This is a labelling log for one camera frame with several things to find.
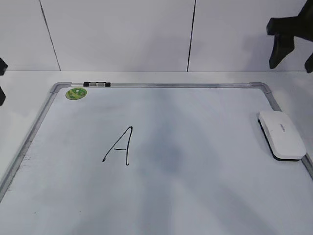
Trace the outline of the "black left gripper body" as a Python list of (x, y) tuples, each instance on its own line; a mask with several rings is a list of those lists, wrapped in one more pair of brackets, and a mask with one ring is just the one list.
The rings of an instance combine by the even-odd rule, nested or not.
[(7, 68), (8, 68), (8, 65), (5, 63), (5, 61), (2, 58), (0, 58), (0, 75), (4, 75)]

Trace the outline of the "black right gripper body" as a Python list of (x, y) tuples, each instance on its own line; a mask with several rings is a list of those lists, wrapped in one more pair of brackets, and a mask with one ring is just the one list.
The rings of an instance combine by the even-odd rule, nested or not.
[(297, 16), (271, 18), (267, 24), (267, 34), (289, 35), (308, 41), (313, 40), (313, 0), (308, 0)]

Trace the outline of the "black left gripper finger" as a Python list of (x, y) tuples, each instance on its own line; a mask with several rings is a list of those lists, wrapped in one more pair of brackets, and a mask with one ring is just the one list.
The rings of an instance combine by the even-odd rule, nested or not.
[(2, 88), (0, 87), (0, 106), (3, 105), (5, 99), (6, 99), (6, 95), (5, 95), (4, 91), (2, 90)]

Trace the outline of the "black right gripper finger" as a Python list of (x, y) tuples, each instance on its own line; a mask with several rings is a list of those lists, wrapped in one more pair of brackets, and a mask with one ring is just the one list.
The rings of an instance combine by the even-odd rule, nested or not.
[(295, 49), (294, 36), (275, 34), (269, 68), (276, 68), (280, 62)]
[(304, 64), (305, 70), (307, 73), (313, 72), (313, 53), (310, 55), (310, 57), (306, 60)]

